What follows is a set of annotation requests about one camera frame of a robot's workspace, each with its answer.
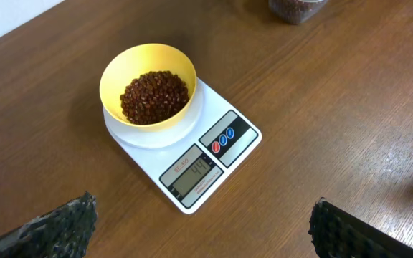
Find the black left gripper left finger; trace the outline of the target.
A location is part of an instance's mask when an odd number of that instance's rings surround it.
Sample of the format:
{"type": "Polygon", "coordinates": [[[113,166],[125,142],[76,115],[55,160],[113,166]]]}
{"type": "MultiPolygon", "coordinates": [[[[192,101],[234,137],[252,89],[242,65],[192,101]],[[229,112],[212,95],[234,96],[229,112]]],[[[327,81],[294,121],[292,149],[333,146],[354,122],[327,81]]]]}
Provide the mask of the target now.
{"type": "Polygon", "coordinates": [[[0,257],[78,257],[98,220],[96,197],[86,192],[0,236],[0,257]]]}

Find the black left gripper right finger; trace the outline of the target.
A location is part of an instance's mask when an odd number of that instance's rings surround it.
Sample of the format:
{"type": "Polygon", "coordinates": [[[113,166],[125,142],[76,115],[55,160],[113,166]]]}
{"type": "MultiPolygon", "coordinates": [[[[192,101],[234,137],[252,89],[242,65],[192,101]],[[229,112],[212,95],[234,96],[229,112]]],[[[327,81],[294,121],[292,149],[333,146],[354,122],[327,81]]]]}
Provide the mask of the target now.
{"type": "Polygon", "coordinates": [[[311,212],[311,243],[322,258],[413,258],[413,248],[319,199],[311,212]]]}

